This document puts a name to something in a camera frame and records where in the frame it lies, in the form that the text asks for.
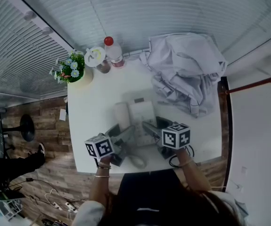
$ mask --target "white table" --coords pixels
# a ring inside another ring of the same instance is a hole
[[[117,124],[113,106],[139,97],[150,97],[156,116],[185,123],[191,127],[191,146],[195,151],[195,162],[207,161],[221,156],[221,118],[219,100],[212,114],[194,118],[174,106],[159,105],[157,94],[152,90],[151,73],[138,60],[127,60],[122,69],[111,68],[107,74],[94,70],[94,78],[86,87],[68,85],[69,127],[78,172],[94,173],[96,164],[89,156],[84,141],[105,133]],[[120,167],[112,166],[111,173],[132,173],[170,168],[156,146],[139,147],[138,153],[146,158],[145,169],[137,169],[129,159]]]

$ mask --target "wooden floor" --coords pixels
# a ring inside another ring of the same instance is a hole
[[[25,105],[11,107],[7,113],[3,115],[3,126],[16,127],[19,126],[20,118],[23,114],[29,114],[35,124],[35,139],[32,142],[26,142],[21,138],[18,132],[11,132],[9,138],[6,139],[8,145],[14,145],[16,149],[10,150],[10,158],[27,157],[28,151],[36,152],[38,144],[42,142],[47,150],[46,163],[35,172],[25,174],[13,180],[11,185],[24,181],[26,178],[34,178],[44,180],[55,187],[64,197],[73,199],[87,199],[89,196],[90,186],[93,180],[91,174],[78,173],[74,163],[73,149],[71,146],[70,131],[68,117],[66,121],[59,120],[60,109],[65,109],[63,98],[55,98],[34,102]],[[212,186],[222,186],[227,168],[228,144],[229,144],[229,128],[227,105],[224,96],[220,96],[220,109],[222,120],[222,157],[208,162],[200,163],[200,169],[210,180]],[[185,178],[180,170],[176,170],[181,182],[186,185]],[[114,193],[118,191],[123,175],[110,177],[109,187]],[[73,214],[65,212],[66,199],[59,196],[55,191],[51,192],[51,186],[39,181],[26,182],[19,184],[22,186],[21,192],[26,195],[22,199],[23,214],[31,220],[40,223],[40,218],[49,218],[53,220],[61,220],[68,225],[74,218]],[[53,208],[47,202],[44,195],[51,203],[57,202],[65,211],[59,211]],[[72,201],[76,207],[80,206],[83,201]]]

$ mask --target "paper towel roll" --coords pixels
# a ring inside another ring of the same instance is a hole
[[[120,126],[120,130],[123,131],[128,128],[130,124],[130,117],[128,111],[128,105],[125,102],[117,103],[114,106],[115,118]]]

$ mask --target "bracelet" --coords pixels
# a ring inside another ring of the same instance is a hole
[[[110,170],[111,168],[103,168],[103,167],[100,167],[100,166],[98,166],[97,168],[99,168],[99,169],[105,169],[105,170]]]
[[[188,161],[186,161],[186,162],[184,162],[184,163],[182,163],[182,164],[179,164],[178,166],[179,167],[183,167],[183,166],[186,166],[186,165],[188,165],[191,161],[193,161],[193,159],[191,158],[190,160],[188,160]]]
[[[100,176],[100,175],[94,175],[96,178],[109,178],[110,176]]]
[[[99,162],[99,166],[102,166],[102,167],[111,169],[111,166],[110,166],[110,165],[108,165],[108,164],[106,164],[106,163],[103,163],[103,162],[101,162],[101,161]]]

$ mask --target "white cloth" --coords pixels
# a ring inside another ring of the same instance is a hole
[[[211,191],[219,197],[227,207],[236,215],[241,225],[245,226],[244,219],[240,214],[239,208],[236,205],[235,199],[227,193]],[[74,219],[72,226],[97,226],[100,222],[103,214],[105,212],[105,207],[96,201],[86,201],[79,208],[79,211]]]
[[[179,33],[150,38],[150,54],[141,62],[154,73],[152,84],[163,100],[195,116],[214,110],[217,83],[227,61],[211,37]]]

